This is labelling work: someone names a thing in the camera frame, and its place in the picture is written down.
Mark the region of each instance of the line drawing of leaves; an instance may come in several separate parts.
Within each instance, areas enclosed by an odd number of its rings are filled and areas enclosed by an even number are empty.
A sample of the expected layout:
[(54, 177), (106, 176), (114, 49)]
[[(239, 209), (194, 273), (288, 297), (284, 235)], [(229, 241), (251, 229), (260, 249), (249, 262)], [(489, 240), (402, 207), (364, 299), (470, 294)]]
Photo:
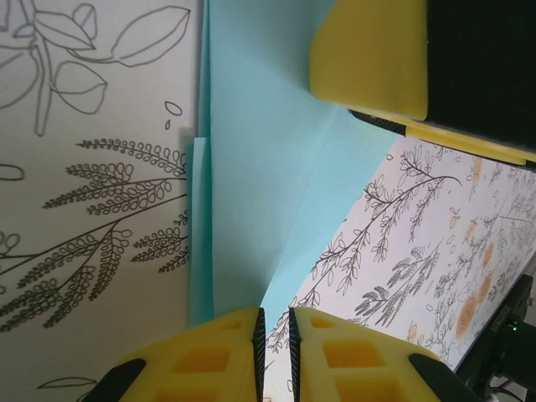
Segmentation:
[(75, 8), (73, 11), (73, 19), (90, 39), (95, 39), (97, 37), (97, 13), (92, 4), (82, 3)]
[(67, 167), (67, 173), (72, 176), (87, 178), (90, 183), (61, 194), (59, 197), (47, 201), (43, 208), (51, 209), (70, 203), (84, 202), (91, 199), (103, 199), (120, 194), (124, 185), (128, 184), (134, 167), (131, 164), (108, 163), (108, 164), (77, 164)]
[(137, 249), (146, 250), (134, 255), (132, 262), (152, 261), (159, 258), (174, 257), (158, 269), (158, 272), (174, 271), (186, 264), (189, 260), (189, 248), (184, 243), (188, 240), (188, 234), (182, 234), (180, 226), (186, 224), (188, 211), (179, 215), (179, 221), (175, 221), (174, 228), (160, 229), (157, 232), (146, 235), (134, 243)]
[(160, 59), (181, 41), (189, 18), (189, 9), (176, 6), (143, 14), (119, 34), (111, 48), (114, 60), (126, 67), (137, 67)]
[(119, 212), (145, 209), (149, 205), (164, 198), (173, 189), (170, 179), (156, 178), (144, 182), (128, 183), (119, 194), (107, 199), (104, 203), (91, 205), (86, 210), (90, 215), (108, 215)]
[(31, 307), (35, 303), (49, 298), (51, 298), (51, 301), (57, 302), (60, 299), (56, 292), (57, 288), (58, 282), (55, 278), (48, 281), (41, 281), (39, 284), (33, 285), (31, 290), (24, 292), (21, 296), (12, 299), (10, 302), (0, 307), (0, 317), (10, 314), (22, 307)]
[(157, 166), (166, 173), (172, 173), (176, 178), (185, 178), (186, 176), (186, 155), (178, 150), (172, 151), (168, 147), (104, 138), (93, 141), (86, 140), (76, 145), (86, 149), (107, 149), (119, 152)]
[(59, 303), (58, 309), (44, 324), (45, 328), (53, 327), (80, 304), (90, 287), (90, 281), (93, 279), (94, 271), (94, 266), (82, 266), (66, 282), (67, 292)]
[(180, 251), (178, 255), (175, 255), (172, 260), (158, 268), (159, 273), (175, 271), (177, 268), (184, 266), (186, 261), (190, 261), (190, 249), (189, 246), (185, 246), (184, 250)]
[(15, 32), (13, 32), (13, 37), (16, 39), (32, 38), (34, 35), (35, 35), (35, 28), (30, 23), (21, 25), (15, 30)]
[(25, 177), (26, 173), (21, 167), (0, 163), (0, 182), (17, 182), (19, 180), (24, 180)]
[(53, 91), (76, 111), (94, 115), (104, 102), (107, 86), (108, 83), (89, 67), (64, 61), (56, 70)]
[(182, 243), (188, 238), (187, 235), (181, 237), (180, 228), (167, 228), (152, 233), (150, 236), (145, 236), (143, 239), (134, 243), (134, 247), (147, 247), (147, 250), (134, 255), (133, 262), (150, 261), (157, 258), (163, 258), (179, 252), (182, 248)]
[(27, 50), (6, 49), (0, 45), (0, 110), (22, 100), (33, 89), (38, 77), (38, 64)]
[(12, 329), (18, 327), (20, 324), (23, 324), (38, 315), (48, 311), (50, 308), (55, 307), (58, 302), (62, 300), (62, 296), (59, 294), (59, 288), (56, 287), (55, 282), (49, 281), (50, 288), (44, 286), (43, 289), (38, 289), (36, 286), (33, 287), (33, 295), (28, 297), (28, 293), (24, 293), (18, 299), (8, 303), (4, 306), (1, 311), (4, 314), (7, 314), (9, 308), (16, 310), (20, 307), (27, 307), (20, 310), (17, 314), (13, 315), (9, 320), (0, 326), (0, 332), (8, 332)]
[(18, 282), (18, 288), (27, 286), (43, 275), (49, 274), (56, 268), (63, 266), (66, 262), (71, 262), (74, 258), (90, 255), (99, 244), (100, 242), (91, 234), (72, 239), (66, 245), (54, 250), (44, 261), (39, 262), (34, 268), (29, 270)]
[(128, 183), (134, 173), (134, 167), (128, 163), (78, 163), (67, 167), (66, 172), (79, 178), (88, 178), (96, 183)]
[(116, 274), (121, 256), (125, 252), (130, 242), (128, 238), (132, 235), (130, 230), (116, 231), (114, 227), (102, 239), (100, 246), (100, 267), (97, 280), (91, 289), (89, 299), (94, 301), (110, 285), (112, 277)]
[(411, 253), (413, 259), (406, 258), (397, 263), (394, 268), (394, 274), (389, 278), (387, 286), (389, 289), (398, 285), (401, 286), (389, 295), (389, 291), (382, 286), (376, 286), (372, 291), (363, 294), (363, 301), (355, 307), (356, 316), (366, 317), (361, 321), (366, 324), (368, 320), (381, 310), (381, 316), (376, 321), (376, 325), (388, 327), (396, 318), (400, 308), (408, 296), (415, 296), (424, 285), (440, 258), (439, 243), (426, 257), (421, 254)]
[(170, 102), (169, 100), (166, 100), (164, 102), (164, 107), (166, 108), (167, 112), (174, 116), (182, 116), (183, 115), (183, 109), (181, 106), (177, 105), (176, 103)]
[(88, 379), (86, 377), (63, 377), (41, 384), (37, 389), (85, 387), (86, 385), (95, 384), (97, 384), (96, 380)]
[(46, 40), (60, 48), (95, 48), (84, 29), (67, 14), (37, 11), (33, 16), (33, 25)]

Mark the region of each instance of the fern drawing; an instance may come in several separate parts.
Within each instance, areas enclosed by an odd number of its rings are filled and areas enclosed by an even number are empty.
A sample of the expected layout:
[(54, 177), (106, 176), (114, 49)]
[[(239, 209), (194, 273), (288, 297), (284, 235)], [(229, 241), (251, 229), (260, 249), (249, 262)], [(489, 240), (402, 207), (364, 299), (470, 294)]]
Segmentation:
[[(37, 9), (33, 0), (9, 4), (6, 29), (0, 31), (0, 109), (17, 104), (37, 85), (34, 131), (40, 137), (53, 95), (86, 115), (101, 108), (108, 82), (86, 64), (118, 63), (133, 68), (153, 63), (183, 39), (190, 18), (187, 8), (158, 8), (129, 22), (110, 49), (97, 49), (98, 18), (92, 4), (82, 3), (71, 14)], [(55, 68), (50, 47), (64, 51), (64, 59)], [(104, 53), (109, 55), (91, 57)]]
[[(345, 273), (345, 276), (338, 283), (337, 292), (345, 295), (358, 278), (362, 253), (371, 245), (369, 231), (372, 225), (377, 224), (380, 227), (380, 237), (375, 245), (370, 247), (370, 251), (374, 253), (374, 261), (383, 262), (389, 251), (391, 230), (400, 222), (403, 214), (407, 214), (411, 207), (415, 206), (415, 212), (409, 217), (411, 222), (409, 242), (413, 242), (425, 211), (438, 199), (444, 185), (446, 183), (461, 185), (460, 180), (455, 177), (432, 175), (434, 160), (434, 156), (429, 152), (423, 155), (422, 147), (416, 147), (400, 156), (399, 170), (402, 175), (397, 188), (387, 188), (382, 176), (368, 184), (364, 197), (365, 211), (372, 211), (370, 221), (362, 229), (355, 229), (353, 231), (355, 236), (350, 241), (345, 240), (340, 234), (329, 244), (312, 268), (312, 279), (316, 281), (313, 290), (324, 280), (330, 286), (334, 278), (333, 270), (338, 268)], [(413, 183), (407, 187), (406, 182), (409, 178)]]
[(393, 267), (393, 275), (387, 281), (387, 289), (376, 286), (363, 295), (363, 302), (355, 307), (355, 315), (363, 318), (360, 323), (379, 314), (374, 323), (388, 327), (409, 296), (415, 296), (430, 278), (439, 260), (440, 245), (437, 245), (428, 255), (424, 247), (415, 247), (411, 257), (405, 258)]
[[(178, 183), (186, 180), (185, 155), (166, 147), (141, 142), (100, 139), (77, 144), (87, 150), (118, 152), (132, 163), (79, 163), (67, 167), (68, 175), (84, 179), (87, 184), (50, 199), (45, 209), (67, 204), (89, 204), (89, 215), (114, 217), (84, 233), (35, 253), (18, 255), (20, 235), (0, 232), (0, 278), (8, 272), (25, 268), (19, 278), (18, 294), (0, 307), (0, 332), (11, 331), (37, 316), (50, 313), (45, 328), (53, 327), (69, 315), (82, 301), (94, 301), (111, 284), (119, 269), (122, 256), (131, 245), (133, 233), (124, 225), (129, 219), (165, 204), (185, 198), (178, 193)], [(136, 179), (137, 165), (143, 170), (153, 166), (161, 175)], [(178, 216), (171, 227), (143, 235), (133, 247), (140, 252), (132, 262), (161, 260), (159, 272), (174, 271), (189, 258), (187, 211)], [(65, 270), (70, 275), (59, 274)]]

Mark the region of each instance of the decorative paper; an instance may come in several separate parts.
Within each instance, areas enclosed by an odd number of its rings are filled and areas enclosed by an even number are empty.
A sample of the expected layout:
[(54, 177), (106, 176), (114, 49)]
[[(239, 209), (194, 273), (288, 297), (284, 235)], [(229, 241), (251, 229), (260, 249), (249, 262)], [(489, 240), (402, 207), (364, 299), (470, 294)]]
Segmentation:
[(0, 1), (0, 399), (82, 400), (188, 325), (199, 6)]
[[(290, 306), (406, 339), (455, 368), (534, 252), (535, 178), (399, 139)], [(285, 312), (267, 338), (272, 402), (292, 400), (287, 323)]]

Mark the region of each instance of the plant stem drawing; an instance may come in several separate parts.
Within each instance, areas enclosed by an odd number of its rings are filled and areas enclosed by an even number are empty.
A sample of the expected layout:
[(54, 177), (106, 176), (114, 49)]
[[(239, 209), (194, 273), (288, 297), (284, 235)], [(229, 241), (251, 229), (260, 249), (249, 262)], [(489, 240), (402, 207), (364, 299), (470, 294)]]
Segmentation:
[(504, 272), (501, 272), (501, 274), (497, 278), (497, 281), (492, 286), (492, 289), (487, 294), (487, 299), (490, 302), (494, 302), (498, 296), (499, 300), (504, 297), (504, 295), (510, 288), (510, 284), (512, 283), (516, 274), (516, 269), (519, 267), (520, 264), (521, 262), (519, 261), (519, 258), (517, 256), (512, 261), (507, 263), (508, 268)]
[(456, 303), (456, 292), (452, 292), (445, 300), (437, 303), (434, 310), (434, 331), (424, 341), (424, 347), (436, 353), (443, 362), (449, 366), (449, 356), (454, 338), (449, 342), (447, 334), (452, 331), (456, 322), (456, 314), (452, 311), (452, 306)]
[[(100, 50), (94, 45), (99, 29), (93, 5), (81, 3), (68, 15), (36, 9), (33, 0), (8, 3), (20, 8), (23, 17), (15, 21), (11, 9), (5, 12), (8, 36), (0, 37), (0, 109), (18, 103), (38, 83), (34, 131), (40, 137), (46, 130), (53, 94), (80, 113), (92, 115), (101, 108), (108, 83), (81, 62), (118, 63), (128, 68), (153, 63), (182, 40), (190, 18), (189, 9), (177, 6), (145, 13), (119, 33), (110, 56), (91, 58), (87, 54)], [(77, 61), (53, 62), (50, 46), (64, 49), (66, 57)], [(15, 72), (23, 78), (13, 80)]]
[[(355, 307), (355, 315), (363, 317), (359, 323), (365, 325), (368, 320), (381, 311), (381, 316), (375, 325), (388, 327), (395, 319), (400, 308), (408, 296), (415, 296), (430, 278), (440, 253), (437, 245), (428, 255), (424, 255), (424, 247), (415, 247), (411, 251), (411, 257), (405, 258), (393, 268), (394, 274), (387, 281), (388, 290), (382, 286), (376, 286), (372, 291), (363, 295), (363, 302)], [(389, 291), (397, 286), (396, 291)]]
[(501, 163), (495, 163), (495, 169), (492, 173), (492, 178), (489, 181), (489, 186), (493, 185), (503, 174), (503, 165)]
[[(94, 301), (111, 283), (121, 263), (121, 257), (130, 245), (132, 232), (122, 229), (127, 220), (151, 209), (185, 198), (185, 193), (174, 193), (174, 183), (186, 180), (185, 155), (166, 147), (141, 142), (120, 140), (92, 140), (77, 144), (89, 150), (117, 152), (137, 163), (153, 166), (162, 171), (156, 178), (134, 179), (135, 166), (130, 163), (77, 164), (67, 167), (70, 176), (88, 180), (88, 184), (61, 194), (44, 204), (45, 209), (66, 204), (92, 202), (86, 212), (90, 215), (119, 214), (107, 223), (87, 230), (68, 240), (34, 253), (16, 255), (11, 251), (18, 245), (20, 236), (2, 234), (3, 248), (0, 263), (10, 261), (1, 268), (0, 278), (18, 268), (30, 267), (18, 280), (17, 288), (26, 291), (0, 307), (0, 317), (10, 316), (0, 325), (6, 332), (36, 316), (57, 307), (44, 327), (52, 327), (76, 308), (86, 297)], [(145, 235), (134, 243), (141, 250), (132, 262), (165, 260), (159, 272), (169, 272), (186, 264), (189, 258), (188, 235), (184, 225), (188, 222), (185, 211), (172, 227)], [(57, 270), (75, 266), (65, 279), (52, 277)]]
[(63, 377), (61, 379), (53, 379), (44, 384), (41, 384), (37, 389), (65, 389), (65, 388), (80, 388), (84, 390), (75, 402), (82, 402), (86, 395), (95, 387), (97, 381), (86, 377)]
[[(414, 151), (405, 152), (401, 156), (400, 171), (403, 172), (400, 177), (397, 189), (389, 191), (383, 185), (383, 177), (371, 182), (365, 189), (364, 197), (366, 199), (365, 211), (372, 209), (372, 216), (368, 224), (362, 229), (355, 229), (355, 237), (346, 243), (340, 234), (333, 242), (329, 244), (312, 268), (312, 279), (316, 280), (320, 270), (320, 279), (315, 286), (326, 279), (331, 285), (333, 280), (333, 269), (340, 268), (346, 273), (346, 276), (339, 282), (337, 291), (346, 294), (348, 288), (358, 277), (358, 269), (361, 266), (362, 251), (370, 244), (369, 230), (373, 224), (379, 223), (380, 239), (371, 249), (374, 253), (374, 261), (384, 261), (387, 258), (389, 249), (389, 234), (391, 230), (399, 223), (403, 213), (410, 210), (412, 201), (419, 195), (423, 188), (426, 193), (423, 198), (416, 202), (415, 214), (410, 218), (410, 241), (415, 238), (415, 233), (420, 227), (424, 212), (430, 207), (433, 200), (437, 199), (439, 192), (447, 181), (453, 181), (461, 185), (461, 182), (452, 176), (432, 176), (431, 168), (434, 158), (427, 153), (425, 156), (425, 165), (420, 161), (422, 155), (421, 148)], [(402, 187), (407, 178), (413, 178), (415, 184), (403, 190)]]

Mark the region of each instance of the leaf drawing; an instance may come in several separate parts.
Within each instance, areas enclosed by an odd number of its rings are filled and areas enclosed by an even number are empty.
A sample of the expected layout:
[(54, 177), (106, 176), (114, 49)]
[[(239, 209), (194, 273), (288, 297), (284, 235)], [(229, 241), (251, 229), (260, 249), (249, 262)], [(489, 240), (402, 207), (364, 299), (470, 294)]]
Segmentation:
[(73, 19), (90, 39), (97, 37), (97, 13), (92, 4), (82, 3), (75, 8)]
[(114, 60), (126, 67), (149, 64), (171, 50), (186, 33), (190, 10), (167, 6), (129, 23), (111, 49)]
[(87, 379), (86, 377), (63, 377), (62, 379), (53, 379), (41, 384), (37, 389), (85, 387), (86, 385), (95, 384), (97, 382), (94, 379)]
[(27, 50), (0, 47), (0, 109), (15, 105), (34, 87), (38, 65)]
[(0, 182), (17, 182), (24, 180), (24, 170), (19, 166), (0, 163)]
[(100, 242), (90, 234), (71, 240), (54, 250), (44, 261), (39, 262), (18, 282), (18, 287), (23, 288), (35, 282), (42, 276), (73, 261), (75, 258), (91, 255), (99, 247)]
[(187, 211), (184, 211), (181, 217), (183, 217), (181, 220), (175, 222), (174, 228), (159, 230), (134, 243), (134, 247), (146, 248), (146, 250), (135, 255), (132, 258), (132, 262), (151, 261), (175, 255), (158, 272), (174, 271), (176, 268), (186, 264), (186, 261), (189, 260), (188, 246), (185, 245), (188, 241), (188, 234), (183, 234), (180, 226), (188, 222)]
[[(123, 162), (71, 165), (66, 169), (67, 174), (77, 180), (88, 180), (89, 184), (48, 201), (44, 205), (46, 209), (100, 199), (102, 203), (88, 208), (90, 214), (119, 211), (126, 214), (46, 250), (23, 255), (13, 252), (20, 243), (20, 235), (0, 231), (0, 265), (4, 260), (18, 260), (8, 268), (0, 268), (0, 276), (25, 268), (17, 283), (17, 289), (22, 290), (0, 306), (0, 317), (5, 317), (4, 322), (0, 323), (0, 332), (12, 331), (45, 313), (49, 316), (43, 326), (53, 327), (84, 299), (94, 301), (110, 286), (121, 258), (130, 245), (132, 232), (121, 229), (120, 225), (151, 209), (186, 198), (184, 192), (172, 193), (173, 184), (186, 179), (185, 156), (180, 151), (172, 152), (169, 148), (152, 144), (111, 139), (85, 141), (78, 145), (85, 149), (109, 150), (131, 157), (146, 172), (153, 170), (156, 177), (136, 180), (133, 178), (134, 165)], [(144, 250), (140, 250), (132, 260), (152, 261), (165, 257), (167, 261), (158, 272), (174, 271), (187, 264), (188, 232), (183, 227), (187, 222), (188, 213), (184, 211), (173, 220), (173, 226), (141, 237), (135, 246)], [(6, 291), (5, 286), (0, 286), (0, 294)]]
[(93, 279), (94, 266), (82, 266), (66, 282), (67, 292), (64, 294), (58, 309), (44, 324), (45, 328), (53, 327), (67, 316), (84, 299)]
[(121, 232), (110, 230), (102, 240), (100, 246), (100, 268), (97, 280), (91, 289), (90, 300), (94, 301), (110, 285), (112, 277), (116, 274), (121, 263), (121, 256), (128, 247), (128, 237), (132, 235), (130, 230)]
[(92, 69), (74, 61), (59, 65), (54, 77), (54, 91), (76, 111), (95, 114), (104, 101), (107, 83)]
[(134, 157), (171, 173), (176, 178), (185, 178), (186, 155), (168, 147), (153, 146), (144, 142), (102, 138), (76, 144), (86, 149), (107, 149)]
[(174, 116), (183, 115), (183, 109), (181, 109), (181, 106), (177, 105), (176, 103), (170, 102), (169, 100), (166, 100), (164, 102), (164, 107), (170, 114)]
[(26, 23), (17, 28), (17, 30), (13, 33), (13, 37), (17, 39), (32, 38), (34, 34), (35, 34), (34, 26), (30, 23)]
[(33, 17), (33, 25), (46, 40), (60, 48), (95, 48), (84, 29), (67, 14), (37, 11)]
[[(107, 87), (106, 80), (83, 64), (63, 59), (54, 68), (51, 44), (87, 63), (137, 67), (160, 59), (178, 44), (190, 18), (189, 9), (176, 6), (145, 13), (125, 26), (102, 57), (103, 49), (96, 49), (92, 42), (98, 34), (92, 4), (80, 4), (69, 16), (38, 10), (33, 1), (19, 2), (26, 22), (0, 43), (0, 109), (22, 100), (39, 81), (34, 131), (40, 137), (46, 130), (54, 92), (75, 110), (92, 115), (100, 109)], [(9, 5), (8, 0), (0, 2), (0, 32), (8, 30)], [(172, 115), (182, 115), (180, 106), (170, 103), (166, 107)], [(171, 122), (165, 128), (169, 130)]]
[(366, 324), (376, 313), (381, 313), (376, 325), (388, 327), (396, 318), (400, 308), (409, 296), (415, 296), (428, 281), (440, 254), (437, 245), (427, 256), (422, 253), (411, 253), (411, 258), (399, 261), (394, 267), (394, 274), (387, 281), (387, 287), (395, 290), (389, 292), (382, 286), (376, 286), (373, 291), (363, 294), (363, 301), (355, 307), (356, 316), (365, 317), (361, 323)]

